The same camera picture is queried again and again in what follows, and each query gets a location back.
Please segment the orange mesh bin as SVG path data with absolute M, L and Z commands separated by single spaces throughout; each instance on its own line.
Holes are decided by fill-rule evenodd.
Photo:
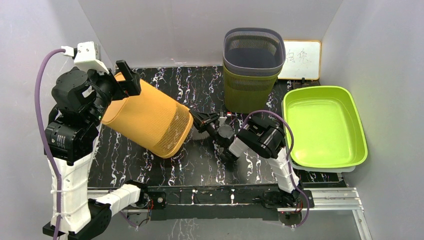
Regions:
M 139 80 L 140 95 L 114 100 L 101 123 L 156 156 L 171 158 L 180 149 L 193 126 L 189 108 Z

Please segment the grey mesh bin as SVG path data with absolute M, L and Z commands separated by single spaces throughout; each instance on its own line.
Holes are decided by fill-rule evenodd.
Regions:
M 233 74 L 249 77 L 278 75 L 285 61 L 285 43 L 274 30 L 238 27 L 225 34 L 223 64 Z

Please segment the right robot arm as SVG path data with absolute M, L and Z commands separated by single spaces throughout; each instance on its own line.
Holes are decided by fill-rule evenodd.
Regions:
M 306 206 L 303 186 L 295 174 L 286 153 L 286 135 L 282 127 L 272 120 L 262 119 L 254 113 L 248 115 L 238 132 L 225 123 L 218 113 L 189 112 L 199 134 L 206 132 L 219 147 L 223 163 L 233 164 L 244 153 L 252 150 L 264 158 L 277 179 L 277 190 L 265 191 L 254 198 L 266 208 L 302 208 Z

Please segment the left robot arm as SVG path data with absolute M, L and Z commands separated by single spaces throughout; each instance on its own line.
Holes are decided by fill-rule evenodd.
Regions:
M 109 71 L 73 67 L 52 88 L 56 104 L 44 131 L 45 153 L 52 157 L 53 217 L 43 227 L 49 236 L 69 240 L 91 240 L 102 234 L 112 217 L 130 205 L 144 208 L 149 203 L 146 185 L 129 180 L 122 187 L 97 199 L 88 196 L 94 140 L 98 126 L 113 101 L 138 96 L 140 75 L 126 61 L 116 65 L 124 79 Z

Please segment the olive green mesh bin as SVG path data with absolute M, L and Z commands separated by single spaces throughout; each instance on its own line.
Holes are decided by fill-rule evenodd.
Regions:
M 248 76 L 232 73 L 223 66 L 224 104 L 228 111 L 240 114 L 262 110 L 278 79 L 270 76 Z

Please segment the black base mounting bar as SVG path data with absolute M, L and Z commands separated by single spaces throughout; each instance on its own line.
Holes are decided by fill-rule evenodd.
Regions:
M 152 220 L 262 219 L 299 222 L 315 207 L 310 190 L 287 193 L 277 184 L 149 186 Z

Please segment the small whiteboard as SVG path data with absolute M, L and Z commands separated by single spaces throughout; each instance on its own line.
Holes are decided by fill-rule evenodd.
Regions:
M 320 78 L 322 44 L 318 40 L 285 40 L 286 59 L 279 80 Z

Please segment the lime green plastic tub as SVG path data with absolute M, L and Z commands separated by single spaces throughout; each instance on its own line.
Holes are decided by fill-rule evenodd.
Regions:
M 355 167 L 368 158 L 362 121 L 351 93 L 321 85 L 289 91 L 283 98 L 284 120 L 293 132 L 291 159 L 302 167 Z

